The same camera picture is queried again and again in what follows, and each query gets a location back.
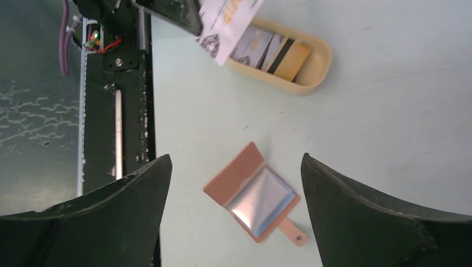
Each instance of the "pink card holder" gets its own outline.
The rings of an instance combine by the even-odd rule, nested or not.
[[[258,243],[277,227],[297,246],[307,241],[306,235],[287,218],[300,196],[271,170],[253,142],[203,191]]]

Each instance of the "cable tie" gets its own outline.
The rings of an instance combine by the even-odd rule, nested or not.
[[[82,23],[82,18],[79,18],[77,15],[72,16],[72,19],[73,19],[74,21],[78,21],[78,22],[81,22],[81,23]]]
[[[66,32],[74,32],[75,33],[75,29],[72,28],[72,27],[67,26],[66,27]]]

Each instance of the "metal rod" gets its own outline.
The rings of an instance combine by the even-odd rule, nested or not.
[[[115,179],[123,177],[123,134],[121,91],[115,91]]]
[[[149,36],[148,36],[148,24],[146,20],[149,19],[149,14],[145,13],[143,8],[139,8],[138,18],[138,34],[139,34],[139,49],[149,52]]]

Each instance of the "plastic tray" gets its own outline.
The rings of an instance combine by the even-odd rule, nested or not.
[[[261,29],[289,36],[311,48],[308,58],[298,71],[295,82],[287,81],[265,71],[243,65],[231,58],[228,59],[228,65],[236,71],[277,86],[282,90],[296,95],[306,95],[313,92],[314,89],[324,80],[330,68],[333,57],[330,46],[316,36],[310,36],[283,27],[282,25],[268,19],[256,17],[252,20],[251,24]]]

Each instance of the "white card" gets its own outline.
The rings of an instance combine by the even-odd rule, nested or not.
[[[200,9],[203,30],[197,42],[222,66],[264,0],[205,0]]]

